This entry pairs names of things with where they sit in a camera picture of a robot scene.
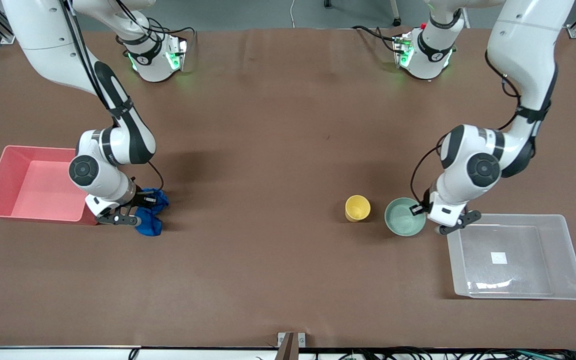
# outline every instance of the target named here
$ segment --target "pink plastic tray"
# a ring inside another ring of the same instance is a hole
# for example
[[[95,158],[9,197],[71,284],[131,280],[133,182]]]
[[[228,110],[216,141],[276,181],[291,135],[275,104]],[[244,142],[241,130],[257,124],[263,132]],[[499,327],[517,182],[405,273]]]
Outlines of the pink plastic tray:
[[[0,158],[0,218],[95,225],[86,193],[68,175],[73,148],[9,145]]]

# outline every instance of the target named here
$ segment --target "mint green bowl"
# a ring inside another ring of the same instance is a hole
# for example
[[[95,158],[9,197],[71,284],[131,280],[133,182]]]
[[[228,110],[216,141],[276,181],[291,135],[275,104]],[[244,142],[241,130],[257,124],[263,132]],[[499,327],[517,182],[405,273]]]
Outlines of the mint green bowl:
[[[418,202],[407,197],[396,198],[388,204],[384,219],[390,231],[400,237],[411,237],[424,228],[426,214],[413,215],[410,207],[414,205]]]

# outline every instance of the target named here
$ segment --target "brown tabletop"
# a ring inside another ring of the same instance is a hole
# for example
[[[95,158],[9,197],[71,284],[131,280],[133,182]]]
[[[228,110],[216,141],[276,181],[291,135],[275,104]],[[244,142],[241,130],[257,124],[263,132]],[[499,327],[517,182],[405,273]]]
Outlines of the brown tabletop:
[[[192,72],[153,84],[114,36],[86,38],[157,139],[164,232],[0,219],[0,345],[266,346],[303,331],[316,347],[576,349],[576,301],[455,296],[446,238],[384,224],[439,136],[513,114],[483,59],[489,30],[464,30],[432,82],[395,69],[370,35],[274,29],[202,32]],[[471,208],[563,214],[576,251],[576,40],[562,36],[556,57],[537,157]],[[73,148],[110,123],[94,96],[0,49],[0,155]],[[148,166],[123,170],[159,184]],[[440,173],[431,157],[419,192]],[[369,221],[345,220],[353,194],[370,199]]]

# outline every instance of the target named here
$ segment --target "white label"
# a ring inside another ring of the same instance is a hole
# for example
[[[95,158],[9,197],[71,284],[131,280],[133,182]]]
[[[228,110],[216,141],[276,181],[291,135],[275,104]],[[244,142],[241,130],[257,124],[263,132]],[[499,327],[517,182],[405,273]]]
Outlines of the white label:
[[[508,264],[505,252],[491,252],[490,258],[492,259],[492,264],[502,264],[502,265]]]

